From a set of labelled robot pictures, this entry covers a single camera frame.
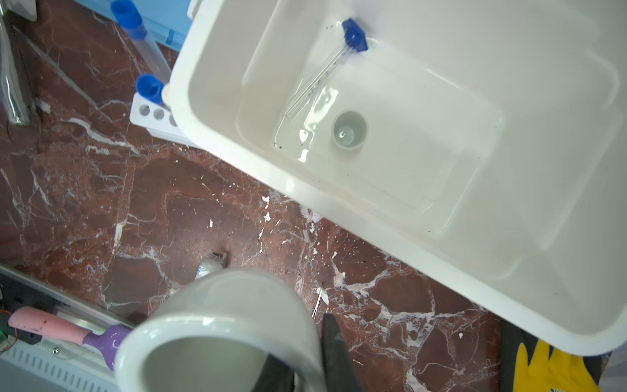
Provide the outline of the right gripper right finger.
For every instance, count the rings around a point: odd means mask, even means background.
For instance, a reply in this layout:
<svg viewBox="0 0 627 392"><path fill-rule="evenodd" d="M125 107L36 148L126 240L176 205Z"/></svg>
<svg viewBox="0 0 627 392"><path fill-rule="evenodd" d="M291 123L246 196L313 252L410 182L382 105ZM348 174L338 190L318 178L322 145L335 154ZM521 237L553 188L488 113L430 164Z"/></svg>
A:
<svg viewBox="0 0 627 392"><path fill-rule="evenodd" d="M321 333L323 367L328 391L364 391L334 315L323 315Z"/></svg>

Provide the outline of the white plastic storage bin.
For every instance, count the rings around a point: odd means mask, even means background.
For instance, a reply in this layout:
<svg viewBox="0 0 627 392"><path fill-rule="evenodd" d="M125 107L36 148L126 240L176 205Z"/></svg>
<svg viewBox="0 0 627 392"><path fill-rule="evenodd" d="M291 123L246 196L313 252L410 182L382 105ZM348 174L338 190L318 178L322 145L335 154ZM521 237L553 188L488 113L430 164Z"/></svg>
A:
<svg viewBox="0 0 627 392"><path fill-rule="evenodd" d="M552 346L625 344L625 2L189 9L171 99L194 144ZM358 150L331 139L346 111Z"/></svg>

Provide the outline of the test tube beige cap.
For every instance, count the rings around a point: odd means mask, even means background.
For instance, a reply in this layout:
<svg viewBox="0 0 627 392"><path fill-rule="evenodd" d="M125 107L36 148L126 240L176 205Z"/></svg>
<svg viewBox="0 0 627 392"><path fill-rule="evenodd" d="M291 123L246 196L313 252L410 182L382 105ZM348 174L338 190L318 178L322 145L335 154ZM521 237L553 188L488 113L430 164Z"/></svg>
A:
<svg viewBox="0 0 627 392"><path fill-rule="evenodd" d="M163 101L163 105L171 108L171 96L170 96L170 84L165 84L161 91L161 98Z"/></svg>

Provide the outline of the white bottle blue label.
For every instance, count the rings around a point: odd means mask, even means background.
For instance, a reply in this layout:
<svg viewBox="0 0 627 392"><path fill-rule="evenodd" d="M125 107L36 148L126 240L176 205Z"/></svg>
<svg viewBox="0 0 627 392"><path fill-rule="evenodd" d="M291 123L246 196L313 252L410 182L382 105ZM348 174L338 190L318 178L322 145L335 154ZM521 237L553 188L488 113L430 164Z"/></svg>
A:
<svg viewBox="0 0 627 392"><path fill-rule="evenodd" d="M222 271L223 269L225 269L226 264L227 256L225 255L225 253L209 253L204 256L204 258L200 261L194 279L202 279L209 274Z"/></svg>

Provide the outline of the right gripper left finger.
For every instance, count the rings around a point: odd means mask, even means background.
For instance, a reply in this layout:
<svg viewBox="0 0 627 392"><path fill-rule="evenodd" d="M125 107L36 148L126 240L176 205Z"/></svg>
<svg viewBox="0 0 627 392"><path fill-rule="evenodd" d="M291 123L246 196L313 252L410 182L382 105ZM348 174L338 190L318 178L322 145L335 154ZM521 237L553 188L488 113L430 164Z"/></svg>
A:
<svg viewBox="0 0 627 392"><path fill-rule="evenodd" d="M252 392L293 392L295 372L272 354L266 358Z"/></svg>

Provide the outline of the white ceramic bowl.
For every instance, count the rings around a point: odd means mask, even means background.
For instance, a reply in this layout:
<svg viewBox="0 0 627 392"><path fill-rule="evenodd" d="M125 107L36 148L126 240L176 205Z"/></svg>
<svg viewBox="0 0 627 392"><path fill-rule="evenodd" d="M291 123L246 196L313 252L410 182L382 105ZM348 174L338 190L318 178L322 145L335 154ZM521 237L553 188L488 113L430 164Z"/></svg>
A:
<svg viewBox="0 0 627 392"><path fill-rule="evenodd" d="M300 391L327 388L311 313L281 279L229 268L183 287L123 340L122 391L251 391L277 359Z"/></svg>

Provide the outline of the small white crucible cup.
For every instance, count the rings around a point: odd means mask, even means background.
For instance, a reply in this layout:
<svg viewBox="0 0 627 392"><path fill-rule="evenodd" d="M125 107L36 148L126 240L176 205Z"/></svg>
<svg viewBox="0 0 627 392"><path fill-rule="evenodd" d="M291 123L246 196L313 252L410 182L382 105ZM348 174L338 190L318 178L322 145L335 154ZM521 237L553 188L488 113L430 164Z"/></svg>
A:
<svg viewBox="0 0 627 392"><path fill-rule="evenodd" d="M341 150L358 150L367 139L366 119L355 111L341 113L332 125L333 143Z"/></svg>

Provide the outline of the white test tube rack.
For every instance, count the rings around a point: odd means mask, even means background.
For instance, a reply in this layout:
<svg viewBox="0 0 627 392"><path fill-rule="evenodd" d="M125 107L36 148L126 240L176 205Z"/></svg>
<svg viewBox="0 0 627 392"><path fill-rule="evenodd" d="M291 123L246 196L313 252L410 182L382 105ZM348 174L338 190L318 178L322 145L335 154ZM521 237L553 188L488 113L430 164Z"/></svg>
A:
<svg viewBox="0 0 627 392"><path fill-rule="evenodd" d="M177 127L168 109L148 101L137 92L132 99L129 119L137 127L145 128L152 137L199 149L199 146Z"/></svg>

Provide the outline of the small blue cap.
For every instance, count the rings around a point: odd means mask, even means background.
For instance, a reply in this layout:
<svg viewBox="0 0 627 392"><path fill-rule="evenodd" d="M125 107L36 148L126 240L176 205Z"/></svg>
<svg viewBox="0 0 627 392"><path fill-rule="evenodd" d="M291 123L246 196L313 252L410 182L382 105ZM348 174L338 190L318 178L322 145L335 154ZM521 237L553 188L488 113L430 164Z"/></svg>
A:
<svg viewBox="0 0 627 392"><path fill-rule="evenodd" d="M361 26L353 18L344 20L342 23L344 39L348 48L355 52L365 52L368 50L366 35Z"/></svg>

